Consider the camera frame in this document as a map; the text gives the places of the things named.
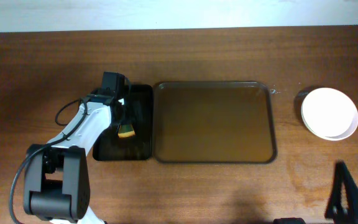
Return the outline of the orange green sponge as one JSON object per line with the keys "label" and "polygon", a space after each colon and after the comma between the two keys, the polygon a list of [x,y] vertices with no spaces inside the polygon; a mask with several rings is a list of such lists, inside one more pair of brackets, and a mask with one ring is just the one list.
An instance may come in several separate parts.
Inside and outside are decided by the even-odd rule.
{"label": "orange green sponge", "polygon": [[135,136],[135,130],[133,128],[133,125],[131,124],[121,124],[118,132],[117,132],[118,138],[124,139],[124,138],[130,138]]}

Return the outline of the white plate front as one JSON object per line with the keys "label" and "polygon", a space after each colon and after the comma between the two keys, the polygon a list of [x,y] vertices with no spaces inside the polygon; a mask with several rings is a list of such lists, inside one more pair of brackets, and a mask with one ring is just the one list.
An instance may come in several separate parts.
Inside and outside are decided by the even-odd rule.
{"label": "white plate front", "polygon": [[333,88],[317,88],[309,92],[300,111],[305,126],[326,140],[348,138],[358,126],[355,104],[346,94]]}

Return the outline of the white plate with ketchup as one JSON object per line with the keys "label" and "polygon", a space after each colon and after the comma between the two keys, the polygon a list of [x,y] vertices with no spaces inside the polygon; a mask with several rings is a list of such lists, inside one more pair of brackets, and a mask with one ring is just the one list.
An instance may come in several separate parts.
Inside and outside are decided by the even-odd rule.
{"label": "white plate with ketchup", "polygon": [[303,103],[301,117],[314,135],[329,141],[348,138],[358,127],[358,111],[353,102]]}

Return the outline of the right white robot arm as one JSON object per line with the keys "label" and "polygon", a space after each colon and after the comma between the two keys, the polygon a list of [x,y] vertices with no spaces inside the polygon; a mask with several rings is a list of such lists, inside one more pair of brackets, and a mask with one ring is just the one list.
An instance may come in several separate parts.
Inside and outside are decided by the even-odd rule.
{"label": "right white robot arm", "polygon": [[324,219],[333,223],[358,224],[358,186],[343,160],[334,163]]}

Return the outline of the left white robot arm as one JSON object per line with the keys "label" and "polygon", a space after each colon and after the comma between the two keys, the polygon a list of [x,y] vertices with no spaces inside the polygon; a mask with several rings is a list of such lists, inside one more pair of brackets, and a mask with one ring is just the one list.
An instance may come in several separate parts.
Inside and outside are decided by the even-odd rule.
{"label": "left white robot arm", "polygon": [[50,223],[103,223],[90,208],[86,157],[100,135],[125,118],[129,80],[104,72],[100,88],[76,100],[78,111],[46,144],[33,144],[18,169],[24,174],[23,209]]}

